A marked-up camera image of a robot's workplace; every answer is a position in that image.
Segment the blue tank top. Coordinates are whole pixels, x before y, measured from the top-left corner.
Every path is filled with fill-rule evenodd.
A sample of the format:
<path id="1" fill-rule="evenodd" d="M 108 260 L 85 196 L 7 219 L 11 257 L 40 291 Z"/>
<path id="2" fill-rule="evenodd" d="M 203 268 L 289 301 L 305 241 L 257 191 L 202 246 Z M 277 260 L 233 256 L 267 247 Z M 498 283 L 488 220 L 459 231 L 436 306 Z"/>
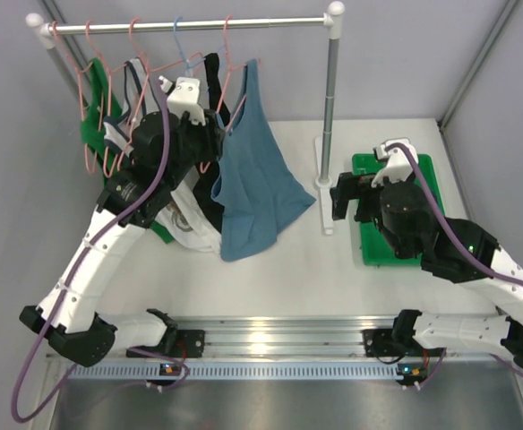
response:
<path id="1" fill-rule="evenodd" d="M 315 203 L 289 170 L 265 116 L 258 62 L 244 67 L 242 99 L 230 120 L 211 198 L 223 207 L 220 257 L 266 251 Z"/>

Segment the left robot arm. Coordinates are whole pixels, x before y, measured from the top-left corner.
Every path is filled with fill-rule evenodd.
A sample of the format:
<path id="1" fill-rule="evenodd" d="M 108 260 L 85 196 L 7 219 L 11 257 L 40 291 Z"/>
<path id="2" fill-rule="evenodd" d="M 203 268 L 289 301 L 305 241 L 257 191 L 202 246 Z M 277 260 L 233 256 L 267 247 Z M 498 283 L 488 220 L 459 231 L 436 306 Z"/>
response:
<path id="1" fill-rule="evenodd" d="M 150 229 L 191 168 L 222 154 L 223 124 L 215 111 L 193 124 L 189 113 L 162 110 L 133 130 L 126 167 L 104 185 L 89 227 L 62 278 L 21 322 L 42 335 L 60 356 L 91 367 L 111 352 L 132 348 L 166 356 L 177 344 L 177 323 L 166 313 L 103 315 L 99 300 L 133 245 Z"/>

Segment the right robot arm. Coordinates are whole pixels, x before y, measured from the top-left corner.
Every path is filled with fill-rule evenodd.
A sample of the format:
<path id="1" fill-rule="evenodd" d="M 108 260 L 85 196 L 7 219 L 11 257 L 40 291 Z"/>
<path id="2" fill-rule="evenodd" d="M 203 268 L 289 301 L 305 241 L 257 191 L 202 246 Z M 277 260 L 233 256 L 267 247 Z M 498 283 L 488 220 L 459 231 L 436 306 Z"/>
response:
<path id="1" fill-rule="evenodd" d="M 477 318 L 404 309 L 392 326 L 395 349 L 408 356 L 421 348 L 474 350 L 523 369 L 523 269 L 475 222 L 445 217 L 414 178 L 373 180 L 372 174 L 340 174 L 330 191 L 332 217 L 344 219 L 355 200 L 355 220 L 372 224 L 396 258 L 418 259 L 422 271 L 471 289 L 502 311 Z"/>

